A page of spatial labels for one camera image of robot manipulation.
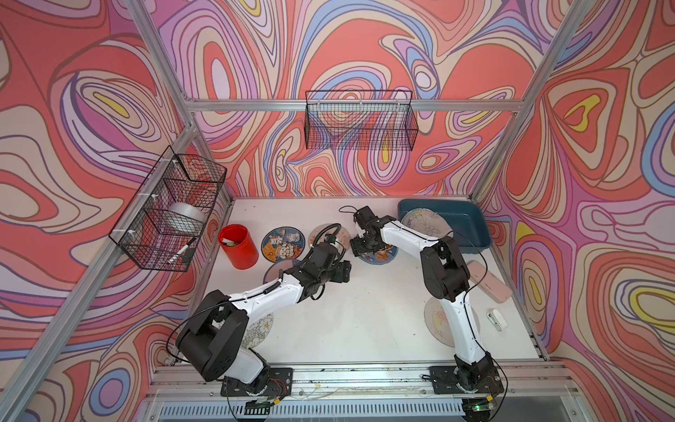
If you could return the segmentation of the blue denim bear coaster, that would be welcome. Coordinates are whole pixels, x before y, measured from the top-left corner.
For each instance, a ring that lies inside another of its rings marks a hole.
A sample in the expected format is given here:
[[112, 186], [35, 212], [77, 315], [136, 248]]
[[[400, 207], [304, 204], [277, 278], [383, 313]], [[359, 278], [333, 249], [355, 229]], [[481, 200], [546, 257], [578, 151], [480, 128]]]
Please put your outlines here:
[[359, 256], [359, 259], [369, 265], [383, 266], [392, 262], [398, 254], [398, 248], [395, 246], [387, 246], [381, 251], [368, 252]]

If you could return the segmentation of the pink checkered bunny coaster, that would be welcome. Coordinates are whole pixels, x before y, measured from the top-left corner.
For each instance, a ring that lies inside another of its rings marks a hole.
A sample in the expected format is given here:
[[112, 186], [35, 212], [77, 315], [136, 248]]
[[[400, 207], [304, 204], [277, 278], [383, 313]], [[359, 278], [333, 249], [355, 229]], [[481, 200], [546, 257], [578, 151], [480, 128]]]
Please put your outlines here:
[[325, 241], [328, 236], [333, 234], [335, 236], [335, 240], [332, 242], [332, 245], [335, 246], [339, 252], [349, 251], [351, 240], [349, 231], [345, 227], [340, 227], [338, 232], [335, 232], [335, 230], [336, 229], [332, 227], [331, 223], [325, 223], [317, 226], [311, 231], [311, 234], [309, 235], [308, 245], [313, 246], [319, 233], [323, 233], [319, 243]]

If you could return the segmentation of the purple good luck bunny coaster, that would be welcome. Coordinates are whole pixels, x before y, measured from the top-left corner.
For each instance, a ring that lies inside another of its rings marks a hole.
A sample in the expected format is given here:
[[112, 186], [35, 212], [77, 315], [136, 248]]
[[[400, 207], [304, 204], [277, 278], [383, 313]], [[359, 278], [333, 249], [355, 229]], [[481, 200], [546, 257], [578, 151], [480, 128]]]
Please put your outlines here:
[[277, 281], [281, 274], [286, 270], [293, 268], [295, 265], [299, 264], [300, 260], [281, 260], [273, 264], [266, 272], [263, 278], [263, 283], [267, 284], [272, 281]]

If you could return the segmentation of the white butterfly doodle coaster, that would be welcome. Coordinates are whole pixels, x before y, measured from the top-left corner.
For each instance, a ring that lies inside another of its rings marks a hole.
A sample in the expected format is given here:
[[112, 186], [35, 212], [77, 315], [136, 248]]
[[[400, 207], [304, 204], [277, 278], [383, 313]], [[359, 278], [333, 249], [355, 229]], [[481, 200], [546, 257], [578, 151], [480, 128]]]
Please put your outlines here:
[[444, 237], [453, 232], [448, 222], [431, 209], [413, 209], [405, 214], [402, 224], [429, 237]]

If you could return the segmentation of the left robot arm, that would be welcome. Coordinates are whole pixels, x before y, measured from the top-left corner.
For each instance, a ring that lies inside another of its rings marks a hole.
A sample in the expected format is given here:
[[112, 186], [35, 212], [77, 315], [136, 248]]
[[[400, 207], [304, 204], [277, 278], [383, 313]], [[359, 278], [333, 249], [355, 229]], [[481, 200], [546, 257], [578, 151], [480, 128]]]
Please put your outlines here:
[[204, 381], [237, 380], [256, 394], [268, 383], [270, 366], [259, 353], [243, 347], [248, 327], [275, 311], [320, 298], [326, 284], [350, 281], [351, 270], [342, 251], [321, 242], [258, 288], [233, 295], [208, 293], [185, 321], [176, 348]]

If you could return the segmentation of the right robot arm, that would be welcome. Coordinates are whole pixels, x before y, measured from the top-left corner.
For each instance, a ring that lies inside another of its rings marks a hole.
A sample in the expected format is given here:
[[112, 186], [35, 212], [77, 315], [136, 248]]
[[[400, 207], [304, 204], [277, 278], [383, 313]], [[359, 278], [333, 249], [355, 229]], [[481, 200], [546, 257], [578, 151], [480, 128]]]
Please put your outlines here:
[[465, 390], [479, 388], [495, 363], [483, 347], [469, 300], [470, 271], [460, 248], [448, 235], [430, 237], [391, 216], [377, 216], [370, 207], [353, 212], [360, 232], [351, 239], [358, 257], [394, 246], [420, 261], [424, 285], [439, 300], [455, 341], [456, 378]]

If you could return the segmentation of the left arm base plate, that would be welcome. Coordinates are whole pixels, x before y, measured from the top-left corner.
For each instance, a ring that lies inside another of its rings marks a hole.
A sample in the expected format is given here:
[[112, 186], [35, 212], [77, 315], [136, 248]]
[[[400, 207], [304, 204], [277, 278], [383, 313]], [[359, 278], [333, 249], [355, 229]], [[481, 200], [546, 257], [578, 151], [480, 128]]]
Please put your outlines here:
[[227, 378], [221, 385], [221, 396], [284, 398], [292, 393], [294, 370], [291, 367], [265, 367], [252, 383]]

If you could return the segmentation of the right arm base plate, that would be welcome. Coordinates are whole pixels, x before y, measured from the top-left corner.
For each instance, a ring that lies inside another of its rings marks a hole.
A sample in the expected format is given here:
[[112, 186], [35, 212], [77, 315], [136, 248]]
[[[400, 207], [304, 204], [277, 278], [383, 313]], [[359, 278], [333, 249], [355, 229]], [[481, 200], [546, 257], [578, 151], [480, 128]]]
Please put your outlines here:
[[459, 371], [455, 366], [432, 366], [427, 378], [436, 395], [497, 396], [504, 392], [504, 377], [492, 367], [474, 387], [462, 387]]

